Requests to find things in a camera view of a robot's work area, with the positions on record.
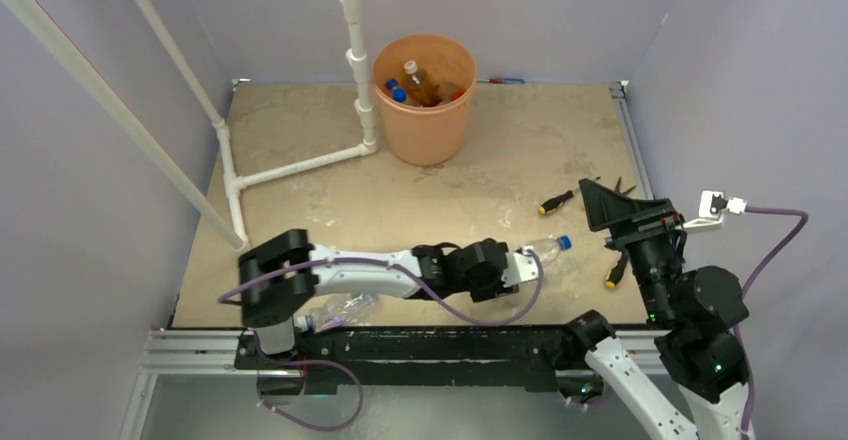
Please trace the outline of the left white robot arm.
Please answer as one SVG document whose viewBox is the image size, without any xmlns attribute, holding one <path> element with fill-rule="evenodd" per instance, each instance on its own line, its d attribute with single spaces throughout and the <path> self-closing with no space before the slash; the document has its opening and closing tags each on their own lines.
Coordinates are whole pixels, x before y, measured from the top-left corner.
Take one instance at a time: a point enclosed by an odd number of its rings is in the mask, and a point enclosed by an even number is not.
<svg viewBox="0 0 848 440">
<path fill-rule="evenodd" d="M 243 326 L 260 335 L 259 355 L 272 368 L 297 359 L 289 333 L 294 314 L 315 296 L 372 294 L 399 299 L 444 300 L 467 293 L 475 303 L 518 292 L 511 280 L 512 253 L 485 239 L 460 247 L 450 242 L 417 245 L 392 253 L 336 250 L 291 229 L 243 253 L 239 285 L 222 302 L 239 306 Z"/>
</svg>

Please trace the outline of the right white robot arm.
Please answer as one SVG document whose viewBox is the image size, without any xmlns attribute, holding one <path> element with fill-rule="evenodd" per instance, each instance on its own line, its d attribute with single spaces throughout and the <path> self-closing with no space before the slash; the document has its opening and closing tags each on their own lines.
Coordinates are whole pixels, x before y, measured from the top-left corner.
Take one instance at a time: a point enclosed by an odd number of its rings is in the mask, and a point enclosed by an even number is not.
<svg viewBox="0 0 848 440">
<path fill-rule="evenodd" d="M 687 419 L 636 364 L 620 335 L 590 310 L 567 323 L 564 359 L 588 365 L 613 389 L 653 439 L 752 439 L 745 407 L 753 388 L 748 359 L 733 329 L 749 316 L 739 279 L 708 265 L 687 271 L 689 223 L 668 199 L 640 200 L 584 178 L 578 183 L 591 231 L 624 252 L 659 359 L 692 412 Z"/>
</svg>

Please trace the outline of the small red cap bottle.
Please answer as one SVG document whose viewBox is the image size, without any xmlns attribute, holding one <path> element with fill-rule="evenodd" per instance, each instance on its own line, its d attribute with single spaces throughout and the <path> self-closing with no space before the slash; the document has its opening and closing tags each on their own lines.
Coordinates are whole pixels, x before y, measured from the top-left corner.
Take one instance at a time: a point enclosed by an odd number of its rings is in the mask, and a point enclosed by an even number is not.
<svg viewBox="0 0 848 440">
<path fill-rule="evenodd" d="M 441 104 L 448 104 L 461 98 L 465 88 L 451 81 L 442 81 L 435 86 Z"/>
</svg>

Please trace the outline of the yellow tea bottle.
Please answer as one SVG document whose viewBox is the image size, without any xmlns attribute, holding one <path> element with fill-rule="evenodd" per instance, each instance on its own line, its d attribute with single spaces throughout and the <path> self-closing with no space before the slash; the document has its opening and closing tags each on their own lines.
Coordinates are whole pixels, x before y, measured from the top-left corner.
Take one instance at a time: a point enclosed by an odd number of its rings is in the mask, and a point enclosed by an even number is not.
<svg viewBox="0 0 848 440">
<path fill-rule="evenodd" d="M 422 107 L 435 107 L 441 99 L 429 74 L 414 60 L 404 63 L 403 85 L 407 93 Z"/>
</svg>

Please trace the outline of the small blue label bottle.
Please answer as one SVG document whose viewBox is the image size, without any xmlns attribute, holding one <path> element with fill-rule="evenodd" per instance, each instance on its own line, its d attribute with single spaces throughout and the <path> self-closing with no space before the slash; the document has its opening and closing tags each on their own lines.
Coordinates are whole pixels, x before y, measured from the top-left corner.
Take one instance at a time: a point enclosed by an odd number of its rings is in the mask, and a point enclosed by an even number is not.
<svg viewBox="0 0 848 440">
<path fill-rule="evenodd" d="M 571 247 L 571 239 L 561 235 L 529 242 L 522 249 L 532 250 L 540 260 L 546 278 L 554 280 L 568 269 L 566 253 Z"/>
</svg>

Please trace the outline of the blue label water bottle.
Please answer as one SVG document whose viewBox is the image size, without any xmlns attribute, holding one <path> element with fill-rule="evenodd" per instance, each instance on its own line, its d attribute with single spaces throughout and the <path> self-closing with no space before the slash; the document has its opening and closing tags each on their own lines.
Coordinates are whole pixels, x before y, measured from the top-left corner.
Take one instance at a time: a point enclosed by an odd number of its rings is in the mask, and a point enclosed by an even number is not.
<svg viewBox="0 0 848 440">
<path fill-rule="evenodd" d="M 391 98 L 393 101 L 399 104 L 403 104 L 410 107 L 419 107 L 420 103 L 417 102 L 414 98 L 410 97 L 406 90 L 402 87 L 394 88 L 391 91 Z"/>
</svg>

